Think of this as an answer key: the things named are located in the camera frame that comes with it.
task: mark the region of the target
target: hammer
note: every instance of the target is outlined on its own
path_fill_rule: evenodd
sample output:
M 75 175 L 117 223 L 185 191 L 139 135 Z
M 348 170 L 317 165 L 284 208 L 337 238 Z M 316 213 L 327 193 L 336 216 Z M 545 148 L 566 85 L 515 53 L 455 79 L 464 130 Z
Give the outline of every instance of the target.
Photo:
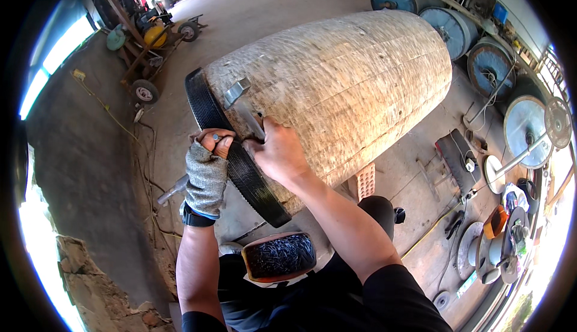
M 230 109 L 233 105 L 237 110 L 238 114 L 246 121 L 249 125 L 250 130 L 252 133 L 255 134 L 255 137 L 259 139 L 261 142 L 264 141 L 264 130 L 262 125 L 262 119 L 260 123 L 255 119 L 255 116 L 251 112 L 252 105 L 248 98 L 245 96 L 245 93 L 250 88 L 250 82 L 247 78 L 242 78 L 240 81 L 233 84 L 230 89 L 224 92 L 224 108 Z M 161 195 L 156 201 L 158 204 L 163 205 L 168 198 L 172 197 L 178 192 L 182 192 L 186 189 L 186 183 L 188 182 L 188 175 L 182 176 L 177 183 L 175 183 L 172 188 L 166 191 L 163 195 Z

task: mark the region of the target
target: wooden barrel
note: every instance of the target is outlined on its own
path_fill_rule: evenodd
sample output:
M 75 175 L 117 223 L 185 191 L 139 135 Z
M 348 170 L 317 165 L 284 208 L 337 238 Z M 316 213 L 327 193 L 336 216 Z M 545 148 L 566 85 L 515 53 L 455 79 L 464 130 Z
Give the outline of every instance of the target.
M 451 59 L 439 34 L 418 15 L 396 10 L 321 20 L 262 38 L 213 62 L 206 83 L 224 92 L 248 78 L 256 111 L 293 126 L 308 163 L 335 187 L 411 130 L 445 97 Z M 241 138 L 250 130 L 226 115 Z M 304 204 L 278 183 L 288 213 Z

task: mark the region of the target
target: window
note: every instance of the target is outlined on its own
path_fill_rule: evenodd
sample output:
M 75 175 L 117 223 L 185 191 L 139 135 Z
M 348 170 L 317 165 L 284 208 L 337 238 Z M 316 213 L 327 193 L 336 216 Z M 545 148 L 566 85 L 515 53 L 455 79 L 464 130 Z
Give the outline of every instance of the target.
M 85 332 L 78 309 L 72 305 L 68 293 L 64 291 L 57 264 L 56 231 L 48 220 L 48 204 L 42 196 L 42 190 L 33 182 L 33 171 L 34 149 L 28 146 L 26 202 L 19 209 L 26 251 L 46 294 L 68 328 L 72 332 Z
M 20 107 L 20 118 L 26 119 L 28 112 L 32 108 L 34 101 L 44 88 L 48 78 L 60 67 L 62 62 L 72 53 L 86 38 L 88 38 L 94 29 L 90 25 L 86 16 L 78 19 L 62 37 L 54 44 L 50 53 L 42 63 L 42 67 L 34 76 L 32 83 L 28 87 L 24 101 Z

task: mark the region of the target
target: wheel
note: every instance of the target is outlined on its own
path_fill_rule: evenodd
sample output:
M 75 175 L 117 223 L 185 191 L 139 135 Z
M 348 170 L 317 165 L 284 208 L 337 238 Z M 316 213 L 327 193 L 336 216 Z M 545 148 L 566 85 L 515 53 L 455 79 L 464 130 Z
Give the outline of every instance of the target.
M 184 34 L 184 41 L 191 42 L 198 38 L 198 33 L 200 33 L 200 29 L 198 29 L 198 24 L 194 22 L 184 22 L 180 24 L 178 27 L 178 33 Z
M 138 79 L 132 83 L 130 91 L 136 96 L 139 102 L 145 104 L 155 104 L 160 97 L 158 89 L 146 79 Z

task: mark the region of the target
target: gray knit glove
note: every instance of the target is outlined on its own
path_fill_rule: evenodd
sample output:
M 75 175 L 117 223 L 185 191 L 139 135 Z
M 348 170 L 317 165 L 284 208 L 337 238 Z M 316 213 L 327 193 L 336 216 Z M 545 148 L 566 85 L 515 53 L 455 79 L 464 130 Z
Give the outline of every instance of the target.
M 195 213 L 206 218 L 220 218 L 228 161 L 208 151 L 195 138 L 186 152 L 186 173 L 189 177 L 186 184 L 188 194 L 181 205 L 181 214 L 186 203 Z

